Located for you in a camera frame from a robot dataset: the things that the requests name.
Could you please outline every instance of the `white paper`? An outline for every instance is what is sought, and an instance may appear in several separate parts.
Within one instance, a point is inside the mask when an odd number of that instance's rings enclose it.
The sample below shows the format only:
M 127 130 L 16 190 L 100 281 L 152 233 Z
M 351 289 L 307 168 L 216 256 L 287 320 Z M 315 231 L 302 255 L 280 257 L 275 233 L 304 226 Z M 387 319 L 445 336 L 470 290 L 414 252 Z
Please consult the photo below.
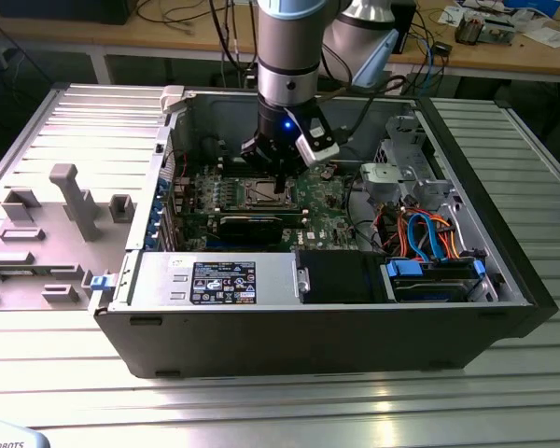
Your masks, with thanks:
M 540 44 L 547 45 L 553 49 L 560 48 L 560 32 L 553 30 L 552 28 L 540 28 L 529 33 L 525 33 L 527 37 L 540 42 Z
M 438 22 L 456 27 L 463 19 L 466 10 L 464 7 L 445 7 Z

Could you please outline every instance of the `desk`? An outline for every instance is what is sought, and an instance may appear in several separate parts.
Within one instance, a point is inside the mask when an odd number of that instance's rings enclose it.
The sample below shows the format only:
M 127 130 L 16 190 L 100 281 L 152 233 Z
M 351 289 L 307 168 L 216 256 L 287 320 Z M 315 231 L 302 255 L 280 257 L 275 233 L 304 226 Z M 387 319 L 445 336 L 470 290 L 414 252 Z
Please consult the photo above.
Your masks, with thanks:
M 164 6 L 175 7 L 189 0 L 163 0 Z M 560 82 L 560 49 L 551 49 L 528 37 L 518 35 L 510 47 L 481 44 L 469 47 L 456 44 L 454 28 L 438 25 L 440 15 L 433 12 L 450 2 L 447 0 L 418 0 L 427 27 L 436 38 L 453 45 L 446 75 L 462 77 L 492 77 L 531 81 Z M 207 5 L 189 9 L 196 15 L 205 12 Z M 254 52 L 251 23 L 247 7 L 237 7 L 239 47 L 248 58 Z M 161 17 L 157 1 L 147 4 L 142 12 L 154 19 Z M 161 23 L 151 23 L 133 15 L 125 25 L 102 25 L 76 21 L 37 21 L 2 19 L 1 26 L 26 49 L 81 52 L 91 57 L 97 80 L 111 83 L 106 55 L 151 56 L 171 59 L 219 60 L 220 47 L 209 16 L 194 21 L 194 35 L 187 35 Z M 0 35 L 0 47 L 8 42 Z M 407 75 L 418 69 L 424 56 L 413 39 L 409 39 L 402 54 L 392 55 L 386 70 Z

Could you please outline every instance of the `power supply label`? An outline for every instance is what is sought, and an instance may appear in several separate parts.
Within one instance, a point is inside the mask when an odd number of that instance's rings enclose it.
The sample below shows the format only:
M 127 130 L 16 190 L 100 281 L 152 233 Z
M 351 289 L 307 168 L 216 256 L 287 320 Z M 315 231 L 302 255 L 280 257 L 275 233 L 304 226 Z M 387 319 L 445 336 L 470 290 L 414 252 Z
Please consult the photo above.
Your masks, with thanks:
M 255 262 L 195 262 L 190 301 L 196 305 L 257 303 Z

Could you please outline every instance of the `blue latch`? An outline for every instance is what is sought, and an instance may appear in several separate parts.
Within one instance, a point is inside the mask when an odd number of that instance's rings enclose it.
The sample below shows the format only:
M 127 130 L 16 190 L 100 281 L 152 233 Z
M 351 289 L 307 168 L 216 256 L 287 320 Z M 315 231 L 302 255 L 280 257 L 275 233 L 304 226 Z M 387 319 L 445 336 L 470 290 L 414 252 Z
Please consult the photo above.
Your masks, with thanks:
M 480 277 L 483 277 L 485 275 L 485 266 L 483 266 L 483 263 L 479 259 L 473 261 L 473 266 L 475 267 L 475 272 L 477 273 L 477 275 L 479 275 Z
M 90 282 L 92 291 L 108 291 L 116 286 L 118 276 L 115 273 L 95 275 Z
M 388 276 L 396 277 L 397 275 L 412 277 L 423 276 L 421 263 L 414 259 L 393 259 L 387 265 Z

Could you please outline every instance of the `electronics equipment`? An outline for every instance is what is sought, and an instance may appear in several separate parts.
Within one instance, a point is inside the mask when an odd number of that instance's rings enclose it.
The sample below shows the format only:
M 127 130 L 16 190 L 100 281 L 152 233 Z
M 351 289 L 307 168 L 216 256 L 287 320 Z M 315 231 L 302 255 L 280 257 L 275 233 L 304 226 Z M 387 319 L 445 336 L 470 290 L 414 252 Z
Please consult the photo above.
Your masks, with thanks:
M 516 30 L 508 18 L 486 17 L 478 41 L 486 44 L 510 45 Z
M 456 42 L 459 44 L 475 45 L 482 33 L 483 21 L 483 16 L 474 11 L 465 12 L 455 30 Z
M 461 368 L 555 313 L 560 167 L 509 109 L 378 98 L 276 193 L 240 157 L 258 107 L 51 91 L 0 165 L 0 310 L 89 308 L 149 378 Z
M 137 0 L 0 0 L 2 17 L 97 21 L 123 25 L 137 6 Z

